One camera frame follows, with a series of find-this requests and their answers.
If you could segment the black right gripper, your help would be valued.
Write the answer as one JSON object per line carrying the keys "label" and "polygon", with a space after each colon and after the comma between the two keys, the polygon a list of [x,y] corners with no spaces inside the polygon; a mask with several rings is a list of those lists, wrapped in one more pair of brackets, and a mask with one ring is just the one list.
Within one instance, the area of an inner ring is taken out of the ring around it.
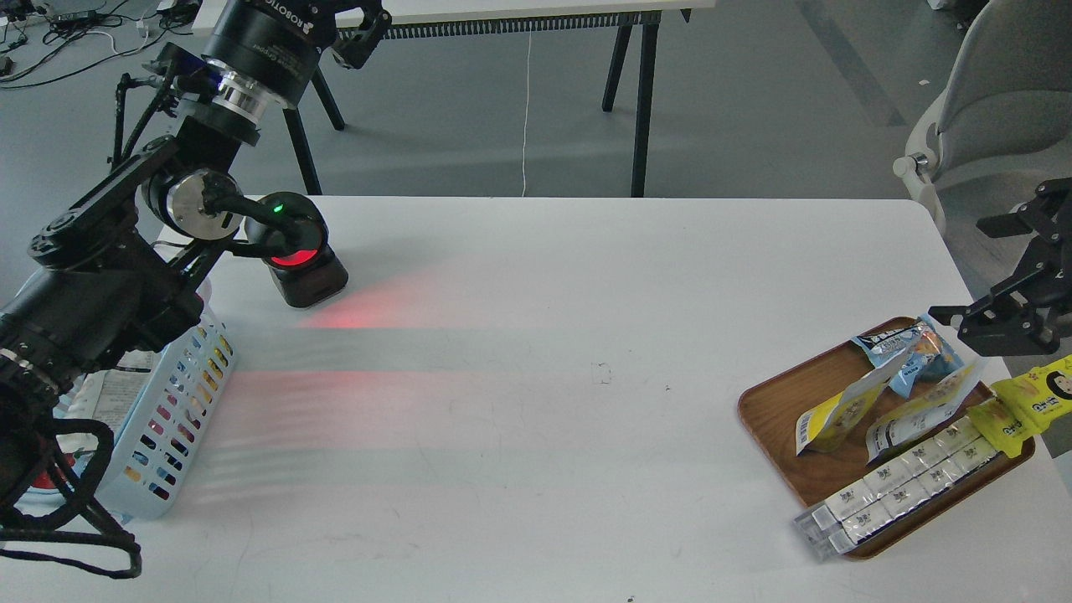
{"label": "black right gripper", "polygon": [[1041,266],[1017,270],[968,306],[930,306],[928,317],[955,329],[981,358],[1056,353],[1069,336],[1071,296],[1071,178],[1045,180],[1034,196],[1008,214],[980,218],[977,229],[989,238],[1034,234]]}

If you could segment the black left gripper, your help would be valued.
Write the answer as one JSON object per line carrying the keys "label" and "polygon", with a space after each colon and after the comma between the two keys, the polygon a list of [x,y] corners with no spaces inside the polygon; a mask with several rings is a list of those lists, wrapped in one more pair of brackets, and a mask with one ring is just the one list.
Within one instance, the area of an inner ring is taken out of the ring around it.
{"label": "black left gripper", "polygon": [[[202,56],[263,85],[292,108],[329,45],[337,64],[359,70],[392,26],[382,1],[330,1],[330,8],[326,1],[227,1]],[[336,26],[334,14],[349,10],[361,12],[360,23]]]}

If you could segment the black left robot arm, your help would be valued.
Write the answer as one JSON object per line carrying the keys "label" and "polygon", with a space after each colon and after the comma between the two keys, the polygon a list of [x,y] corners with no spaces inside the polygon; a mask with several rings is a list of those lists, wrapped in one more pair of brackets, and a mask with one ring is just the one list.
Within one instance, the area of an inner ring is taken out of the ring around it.
{"label": "black left robot arm", "polygon": [[225,253],[263,260],[291,307],[346,286],[312,200],[249,198],[229,170],[268,106],[294,111],[317,84],[322,53],[363,67],[391,23],[379,1],[229,1],[202,54],[168,44],[149,64],[157,95],[110,174],[41,229],[39,271],[3,307],[3,544],[111,547],[129,567],[57,564],[142,573],[142,547],[96,500],[114,431],[54,409],[79,377],[195,328],[198,286]]}

